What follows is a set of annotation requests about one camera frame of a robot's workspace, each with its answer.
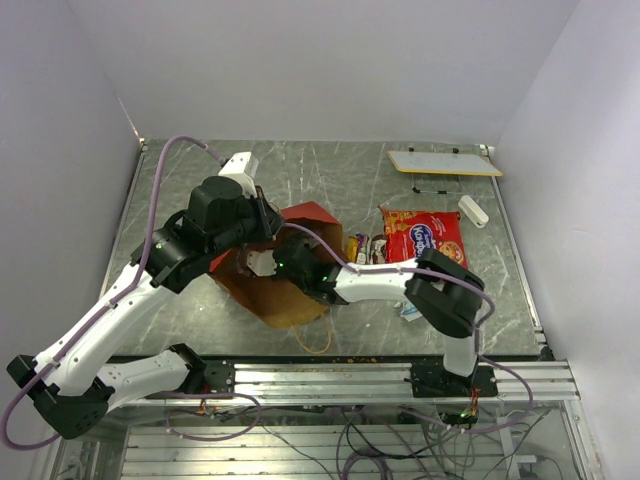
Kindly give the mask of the brown m&m's packet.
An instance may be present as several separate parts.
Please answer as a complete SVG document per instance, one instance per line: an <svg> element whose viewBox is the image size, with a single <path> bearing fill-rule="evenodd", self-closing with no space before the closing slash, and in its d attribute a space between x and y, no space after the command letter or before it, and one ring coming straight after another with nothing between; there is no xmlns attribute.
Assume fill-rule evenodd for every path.
<svg viewBox="0 0 640 480"><path fill-rule="evenodd" d="M371 240L369 249L370 264L386 263L386 244L387 239L384 235L377 235Z"/></svg>

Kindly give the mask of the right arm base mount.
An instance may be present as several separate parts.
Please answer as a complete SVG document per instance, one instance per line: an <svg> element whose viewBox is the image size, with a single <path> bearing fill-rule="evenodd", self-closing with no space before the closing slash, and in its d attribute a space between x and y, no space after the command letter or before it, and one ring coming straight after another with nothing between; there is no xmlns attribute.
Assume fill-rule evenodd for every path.
<svg viewBox="0 0 640 480"><path fill-rule="evenodd" d="M415 398L496 397L498 388L490 366L476 366L469 377L448 372L440 358L413 363L404 381L411 386Z"/></svg>

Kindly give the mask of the yellow m&m's packet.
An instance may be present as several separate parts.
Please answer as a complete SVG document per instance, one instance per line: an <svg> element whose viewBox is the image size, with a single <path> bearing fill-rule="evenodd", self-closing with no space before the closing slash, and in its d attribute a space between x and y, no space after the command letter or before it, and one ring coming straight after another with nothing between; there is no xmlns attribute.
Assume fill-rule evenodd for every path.
<svg viewBox="0 0 640 480"><path fill-rule="evenodd" d="M360 249L360 237L350 236L346 244L346 256L351 263L355 263Z"/></svg>

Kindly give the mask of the red paper bag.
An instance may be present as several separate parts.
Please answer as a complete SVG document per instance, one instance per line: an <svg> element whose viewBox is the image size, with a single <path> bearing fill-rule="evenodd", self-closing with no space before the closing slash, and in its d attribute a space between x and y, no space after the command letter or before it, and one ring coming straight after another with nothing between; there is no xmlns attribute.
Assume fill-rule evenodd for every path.
<svg viewBox="0 0 640 480"><path fill-rule="evenodd" d="M214 260L209 275L219 287L245 310L274 329L294 329L322 316L333 303L341 301L332 292L340 268L305 227L325 241L345 261L343 227L325 208L308 201L281 211L289 224L275 241L250 243L233 248ZM278 264L271 277L256 277L246 268L248 251L272 250Z"/></svg>

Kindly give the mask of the white mints sachet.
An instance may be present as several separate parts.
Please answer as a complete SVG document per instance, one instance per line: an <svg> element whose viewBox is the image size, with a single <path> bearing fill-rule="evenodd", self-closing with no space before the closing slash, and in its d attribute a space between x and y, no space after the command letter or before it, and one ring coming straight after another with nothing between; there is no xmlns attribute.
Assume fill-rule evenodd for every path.
<svg viewBox="0 0 640 480"><path fill-rule="evenodd" d="M422 314L418 309L409 301L399 301L394 305L394 308L399 313L400 317L407 322L412 322L422 317Z"/></svg>

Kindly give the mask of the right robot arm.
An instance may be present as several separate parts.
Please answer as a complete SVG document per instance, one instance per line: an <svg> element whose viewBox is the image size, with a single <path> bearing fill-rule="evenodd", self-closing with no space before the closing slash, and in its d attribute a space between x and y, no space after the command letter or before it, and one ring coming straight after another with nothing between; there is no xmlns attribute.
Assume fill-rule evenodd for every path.
<svg viewBox="0 0 640 480"><path fill-rule="evenodd" d="M442 387L465 394L476 383L476 315L489 300L478 276L444 253L428 248L414 259L385 265L324 261L302 241L273 251L275 276L325 305L405 300L444 337Z"/></svg>

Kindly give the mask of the purple snack packet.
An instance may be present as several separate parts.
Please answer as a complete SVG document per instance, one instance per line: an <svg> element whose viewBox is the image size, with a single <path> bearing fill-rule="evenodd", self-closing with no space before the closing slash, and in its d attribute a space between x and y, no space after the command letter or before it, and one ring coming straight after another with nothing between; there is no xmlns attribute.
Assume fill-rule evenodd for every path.
<svg viewBox="0 0 640 480"><path fill-rule="evenodd" d="M372 239L366 235L358 233L356 235L356 257L355 262L359 265L366 265L371 262L371 243Z"/></svg>

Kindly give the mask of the red candy snack bag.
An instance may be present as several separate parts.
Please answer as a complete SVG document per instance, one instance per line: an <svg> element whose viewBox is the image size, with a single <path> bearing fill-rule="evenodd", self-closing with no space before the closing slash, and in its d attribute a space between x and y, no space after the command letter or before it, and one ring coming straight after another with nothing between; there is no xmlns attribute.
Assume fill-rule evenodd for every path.
<svg viewBox="0 0 640 480"><path fill-rule="evenodd" d="M468 267L458 212L389 210L380 207L386 238L386 262L395 263L435 249Z"/></svg>

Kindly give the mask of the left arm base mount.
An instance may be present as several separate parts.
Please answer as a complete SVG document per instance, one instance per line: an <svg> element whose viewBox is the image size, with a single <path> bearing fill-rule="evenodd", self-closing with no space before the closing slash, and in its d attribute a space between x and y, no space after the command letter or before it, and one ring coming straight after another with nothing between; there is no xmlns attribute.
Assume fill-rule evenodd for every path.
<svg viewBox="0 0 640 480"><path fill-rule="evenodd" d="M230 398L235 389L235 368L227 360L207 361L194 380L194 394L221 394Z"/></svg>

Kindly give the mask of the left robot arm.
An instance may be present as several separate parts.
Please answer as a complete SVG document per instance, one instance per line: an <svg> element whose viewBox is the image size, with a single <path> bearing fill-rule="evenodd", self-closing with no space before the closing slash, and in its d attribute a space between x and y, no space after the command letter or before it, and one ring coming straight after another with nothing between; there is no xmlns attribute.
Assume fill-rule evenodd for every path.
<svg viewBox="0 0 640 480"><path fill-rule="evenodd" d="M229 250L266 244L284 225L250 178L212 176L191 192L187 209L148 234L110 293L60 340L36 356L18 355L7 371L57 436L75 439L110 411L148 395L192 397L205 362L188 346L123 365L109 359L136 322L150 317Z"/></svg>

